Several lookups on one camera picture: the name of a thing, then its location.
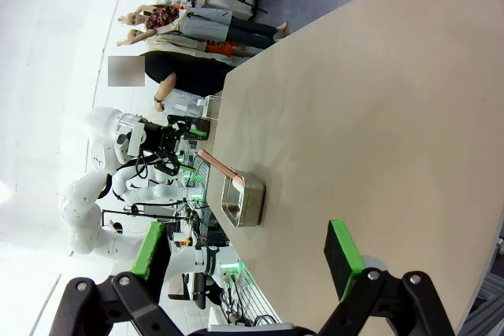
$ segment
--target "metal container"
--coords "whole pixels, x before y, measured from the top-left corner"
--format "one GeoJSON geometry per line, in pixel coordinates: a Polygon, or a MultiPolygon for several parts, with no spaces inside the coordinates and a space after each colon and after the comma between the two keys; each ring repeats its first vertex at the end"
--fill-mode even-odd
{"type": "Polygon", "coordinates": [[[236,171],[245,183],[243,195],[234,188],[232,181],[226,177],[222,190],[222,210],[234,227],[254,227],[261,221],[262,205],[265,200],[266,187],[254,175],[236,171]]]}

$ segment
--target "seated person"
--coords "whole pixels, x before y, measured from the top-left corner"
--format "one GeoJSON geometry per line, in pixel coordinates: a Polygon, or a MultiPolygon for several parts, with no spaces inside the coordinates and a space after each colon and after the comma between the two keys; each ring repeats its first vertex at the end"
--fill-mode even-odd
{"type": "Polygon", "coordinates": [[[165,110],[163,100],[176,88],[198,96],[222,91],[226,75],[233,67],[215,59],[196,58],[166,51],[149,51],[145,57],[145,73],[159,88],[154,95],[154,108],[165,110]]]}

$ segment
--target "equipment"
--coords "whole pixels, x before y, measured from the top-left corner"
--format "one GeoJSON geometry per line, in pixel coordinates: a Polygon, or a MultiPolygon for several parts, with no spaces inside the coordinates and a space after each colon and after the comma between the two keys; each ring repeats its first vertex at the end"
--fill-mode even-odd
{"type": "Polygon", "coordinates": [[[85,127],[94,168],[67,188],[60,204],[61,215],[70,226],[73,250],[78,253],[94,250],[119,260],[134,259],[142,239],[102,229],[101,209],[95,202],[112,186],[128,205],[166,198],[184,200],[198,195],[198,190],[192,188],[159,184],[132,190],[125,183],[134,176],[166,181],[177,175],[181,166],[176,155],[180,138],[192,135],[208,138],[208,132],[202,131],[208,124],[203,122],[170,115],[169,125],[161,126],[116,109],[92,109],[86,116],[85,127]]]}
{"type": "MultiPolygon", "coordinates": [[[[182,336],[158,305],[163,271],[175,264],[164,243],[152,246],[149,264],[133,272],[109,277],[96,286],[90,279],[73,279],[67,285],[50,336],[109,334],[114,323],[131,320],[141,335],[182,336]],[[148,271],[146,277],[141,271],[148,271]]],[[[346,297],[339,303],[319,336],[355,336],[370,316],[386,317],[398,336],[454,336],[441,300],[431,279],[412,271],[401,280],[387,271],[365,268],[344,223],[329,223],[325,256],[337,292],[346,297]]],[[[291,324],[269,324],[257,328],[211,327],[194,336],[306,336],[316,333],[291,324]]]]}

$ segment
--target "wooden handle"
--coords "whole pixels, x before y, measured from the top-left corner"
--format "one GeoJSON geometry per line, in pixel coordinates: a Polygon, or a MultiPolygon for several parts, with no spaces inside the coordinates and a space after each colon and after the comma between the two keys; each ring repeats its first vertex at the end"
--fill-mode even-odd
{"type": "Polygon", "coordinates": [[[198,155],[204,161],[208,162],[210,165],[214,166],[219,171],[224,173],[230,180],[235,180],[235,182],[238,182],[241,186],[245,187],[243,179],[239,175],[237,175],[236,172],[232,171],[227,166],[223,165],[221,162],[219,162],[215,157],[207,153],[205,150],[199,150],[198,155]]]}

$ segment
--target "green light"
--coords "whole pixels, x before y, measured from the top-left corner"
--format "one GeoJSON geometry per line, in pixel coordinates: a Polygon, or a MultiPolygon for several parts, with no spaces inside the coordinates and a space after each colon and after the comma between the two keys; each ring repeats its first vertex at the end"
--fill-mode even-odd
{"type": "Polygon", "coordinates": [[[220,269],[239,269],[239,263],[221,264],[220,269]]]}

